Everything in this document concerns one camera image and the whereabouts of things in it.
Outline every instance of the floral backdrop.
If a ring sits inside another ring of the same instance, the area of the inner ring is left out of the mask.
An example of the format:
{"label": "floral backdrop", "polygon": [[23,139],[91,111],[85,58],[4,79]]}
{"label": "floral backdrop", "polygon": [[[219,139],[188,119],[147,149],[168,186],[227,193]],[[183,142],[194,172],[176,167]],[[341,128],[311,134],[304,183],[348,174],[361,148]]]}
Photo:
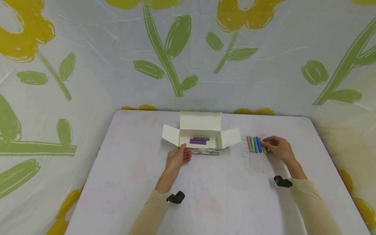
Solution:
{"label": "floral backdrop", "polygon": [[0,13],[2,233],[64,234],[122,108],[307,116],[376,234],[375,0],[1,0]]}

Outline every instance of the finger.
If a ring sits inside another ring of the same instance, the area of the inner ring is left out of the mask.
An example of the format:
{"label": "finger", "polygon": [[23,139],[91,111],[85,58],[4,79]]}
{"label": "finger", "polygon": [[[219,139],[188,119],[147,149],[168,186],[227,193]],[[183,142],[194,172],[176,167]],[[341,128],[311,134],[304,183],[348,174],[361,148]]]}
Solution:
{"label": "finger", "polygon": [[193,152],[192,152],[192,150],[190,150],[190,151],[188,151],[188,152],[185,152],[184,155],[185,155],[185,154],[193,154]]}
{"label": "finger", "polygon": [[273,151],[273,149],[275,148],[275,146],[269,144],[269,143],[266,142],[266,141],[261,141],[260,143],[261,143],[262,146],[264,146],[265,148],[268,148],[268,149],[270,149],[270,150],[272,150],[272,151]]}
{"label": "finger", "polygon": [[267,142],[267,143],[269,143],[269,144],[271,144],[271,145],[274,145],[274,146],[277,146],[277,145],[278,145],[278,143],[274,143],[273,141],[265,141],[265,142]]}
{"label": "finger", "polygon": [[182,162],[182,165],[184,165],[184,164],[187,163],[187,162],[190,162],[191,160],[192,160],[192,158],[184,159],[183,162]]}
{"label": "finger", "polygon": [[185,150],[185,147],[187,147],[187,144],[182,144],[182,145],[180,145],[180,149],[179,149],[179,151],[178,151],[178,154],[183,155],[183,152],[184,152],[184,150]]}
{"label": "finger", "polygon": [[263,141],[272,141],[272,142],[275,142],[275,143],[279,143],[283,138],[281,137],[278,137],[278,136],[269,136],[269,137],[266,137],[265,139],[263,139]]}
{"label": "finger", "polygon": [[186,155],[186,156],[183,156],[183,159],[187,159],[187,158],[191,158],[192,155]]}

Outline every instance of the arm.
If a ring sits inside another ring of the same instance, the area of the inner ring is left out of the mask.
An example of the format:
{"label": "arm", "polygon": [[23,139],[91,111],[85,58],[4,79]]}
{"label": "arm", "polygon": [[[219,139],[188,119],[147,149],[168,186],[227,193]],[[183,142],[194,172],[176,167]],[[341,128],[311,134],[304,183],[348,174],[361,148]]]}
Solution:
{"label": "arm", "polygon": [[307,179],[301,165],[295,159],[287,140],[271,136],[261,143],[281,159],[290,172],[293,186],[291,196],[302,215],[308,235],[342,235],[340,228],[318,195],[313,183]]}
{"label": "arm", "polygon": [[166,169],[159,178],[157,186],[151,192],[146,204],[133,222],[128,235],[156,234],[167,212],[167,198],[171,196],[169,191],[179,174],[180,167],[191,160],[192,151],[185,147],[186,144],[183,144],[179,150],[168,152]]}

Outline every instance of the blue chalk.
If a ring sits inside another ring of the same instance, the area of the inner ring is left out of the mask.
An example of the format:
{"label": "blue chalk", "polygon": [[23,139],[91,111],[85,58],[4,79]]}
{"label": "blue chalk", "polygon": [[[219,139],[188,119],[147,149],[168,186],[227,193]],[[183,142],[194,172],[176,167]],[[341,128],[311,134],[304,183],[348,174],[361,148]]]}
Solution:
{"label": "blue chalk", "polygon": [[191,139],[190,141],[206,142],[205,139]]}
{"label": "blue chalk", "polygon": [[260,138],[258,138],[258,136],[257,136],[257,146],[259,147],[259,152],[262,153],[261,142],[260,142]]}
{"label": "blue chalk", "polygon": [[256,153],[258,153],[258,142],[257,142],[257,138],[254,137],[254,138],[253,138],[253,141],[255,142],[255,150],[256,150]]}

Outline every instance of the beige sleeve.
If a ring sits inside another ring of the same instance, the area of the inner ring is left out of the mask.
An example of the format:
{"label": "beige sleeve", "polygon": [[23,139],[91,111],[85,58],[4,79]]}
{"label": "beige sleeve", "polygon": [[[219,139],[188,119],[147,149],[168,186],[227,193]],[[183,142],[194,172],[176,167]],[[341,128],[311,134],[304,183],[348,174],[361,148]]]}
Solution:
{"label": "beige sleeve", "polygon": [[288,179],[293,186],[291,196],[302,215],[308,235],[342,235],[340,228],[318,195],[313,183],[306,179]]}
{"label": "beige sleeve", "polygon": [[146,204],[133,222],[128,235],[155,235],[168,209],[166,199],[171,194],[170,192],[161,194],[153,189]]}

